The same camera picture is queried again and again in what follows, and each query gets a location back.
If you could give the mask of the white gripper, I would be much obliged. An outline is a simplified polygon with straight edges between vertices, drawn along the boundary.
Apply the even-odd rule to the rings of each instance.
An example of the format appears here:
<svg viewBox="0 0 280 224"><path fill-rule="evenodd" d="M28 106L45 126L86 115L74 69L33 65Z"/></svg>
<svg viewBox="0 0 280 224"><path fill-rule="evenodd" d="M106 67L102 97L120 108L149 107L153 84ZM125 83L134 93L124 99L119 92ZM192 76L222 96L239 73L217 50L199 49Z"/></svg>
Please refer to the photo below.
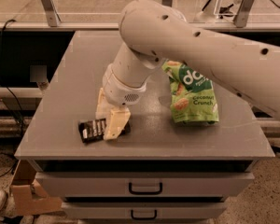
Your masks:
<svg viewBox="0 0 280 224"><path fill-rule="evenodd" d="M116 78L112 64L110 64L103 75L103 87L99 90L95 117L106 118L104 140L117 139L126 126L131 112L128 107L113 107L137 104L147 89L147 84L139 88L125 85Z"/></svg>

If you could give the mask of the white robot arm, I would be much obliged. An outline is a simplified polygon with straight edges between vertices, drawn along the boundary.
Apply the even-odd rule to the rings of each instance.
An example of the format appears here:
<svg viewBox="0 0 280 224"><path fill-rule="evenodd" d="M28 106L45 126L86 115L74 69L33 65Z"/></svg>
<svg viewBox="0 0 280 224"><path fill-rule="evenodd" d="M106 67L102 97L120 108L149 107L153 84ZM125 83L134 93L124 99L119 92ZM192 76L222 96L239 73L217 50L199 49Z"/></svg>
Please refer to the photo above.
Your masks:
<svg viewBox="0 0 280 224"><path fill-rule="evenodd" d="M177 10L134 0L119 15L122 46L103 76L96 117L104 139L119 137L146 90L149 76L169 59L182 62L280 120L280 47L190 25Z"/></svg>

